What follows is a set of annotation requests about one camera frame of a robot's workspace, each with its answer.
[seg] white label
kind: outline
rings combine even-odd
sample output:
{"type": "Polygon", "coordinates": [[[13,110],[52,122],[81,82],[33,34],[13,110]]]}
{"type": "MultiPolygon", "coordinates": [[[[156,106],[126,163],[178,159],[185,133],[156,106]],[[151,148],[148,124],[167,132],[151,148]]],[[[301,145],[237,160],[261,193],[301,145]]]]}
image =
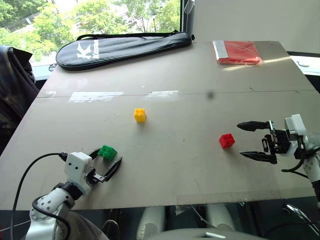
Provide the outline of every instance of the white label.
{"type": "Polygon", "coordinates": [[[228,57],[227,49],[225,46],[225,41],[223,40],[217,40],[213,41],[213,47],[215,51],[215,57],[216,59],[224,59],[228,57]]]}

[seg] white wall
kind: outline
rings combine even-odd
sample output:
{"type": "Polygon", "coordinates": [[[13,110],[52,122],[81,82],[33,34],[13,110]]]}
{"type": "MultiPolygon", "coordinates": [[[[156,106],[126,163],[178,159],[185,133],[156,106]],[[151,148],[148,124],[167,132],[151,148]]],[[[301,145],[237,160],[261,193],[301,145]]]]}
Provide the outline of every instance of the white wall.
{"type": "Polygon", "coordinates": [[[279,41],[287,51],[320,53],[320,0],[196,0],[196,41],[279,41]]]}

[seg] yellow toy block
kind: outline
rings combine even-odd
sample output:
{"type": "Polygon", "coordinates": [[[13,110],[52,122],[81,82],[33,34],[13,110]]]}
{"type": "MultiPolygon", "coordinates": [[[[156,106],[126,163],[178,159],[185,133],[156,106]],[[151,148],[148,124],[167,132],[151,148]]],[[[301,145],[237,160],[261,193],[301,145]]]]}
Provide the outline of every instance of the yellow toy block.
{"type": "Polygon", "coordinates": [[[137,123],[144,123],[147,118],[144,108],[136,108],[133,116],[137,123]]]}

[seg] green foliage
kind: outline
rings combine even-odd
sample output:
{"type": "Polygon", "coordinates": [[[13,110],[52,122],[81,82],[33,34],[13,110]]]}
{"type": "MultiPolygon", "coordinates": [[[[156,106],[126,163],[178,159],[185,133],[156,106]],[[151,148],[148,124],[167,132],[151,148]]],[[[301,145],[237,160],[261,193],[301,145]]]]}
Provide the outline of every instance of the green foliage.
{"type": "Polygon", "coordinates": [[[0,28],[0,44],[21,48],[21,37],[15,32],[9,32],[7,29],[0,28]]]}
{"type": "Polygon", "coordinates": [[[35,32],[26,32],[23,36],[23,47],[27,52],[33,54],[34,59],[39,62],[42,57],[57,50],[57,46],[50,40],[42,40],[35,32]]]}
{"type": "Polygon", "coordinates": [[[159,32],[180,30],[180,0],[168,0],[163,10],[156,15],[159,32]]]}
{"type": "Polygon", "coordinates": [[[51,41],[55,50],[72,42],[71,33],[73,21],[70,16],[58,12],[53,4],[41,9],[41,14],[34,21],[34,32],[40,36],[41,41],[51,41]]]}
{"type": "Polygon", "coordinates": [[[136,28],[143,33],[152,32],[153,19],[165,0],[119,0],[116,4],[126,6],[127,16],[135,21],[136,28]]]}
{"type": "Polygon", "coordinates": [[[14,8],[4,0],[0,0],[0,22],[10,21],[14,14],[14,8]]]}
{"type": "Polygon", "coordinates": [[[140,32],[180,29],[180,0],[118,0],[116,4],[127,7],[127,17],[140,32]]]}
{"type": "Polygon", "coordinates": [[[0,23],[2,27],[38,12],[46,0],[0,0],[0,23]]]}
{"type": "Polygon", "coordinates": [[[76,8],[79,29],[87,33],[121,34],[128,30],[123,19],[116,16],[107,0],[93,0],[76,8]]]}

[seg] bag strap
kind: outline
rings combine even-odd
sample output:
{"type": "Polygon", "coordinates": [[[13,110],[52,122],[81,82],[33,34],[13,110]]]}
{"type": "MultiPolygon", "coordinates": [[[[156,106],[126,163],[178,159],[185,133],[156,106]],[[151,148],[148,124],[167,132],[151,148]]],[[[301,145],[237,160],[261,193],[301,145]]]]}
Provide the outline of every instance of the bag strap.
{"type": "Polygon", "coordinates": [[[179,33],[177,30],[172,32],[143,32],[143,33],[128,33],[128,34],[84,34],[77,37],[77,41],[83,38],[143,38],[143,37],[167,37],[173,34],[179,33]]]}

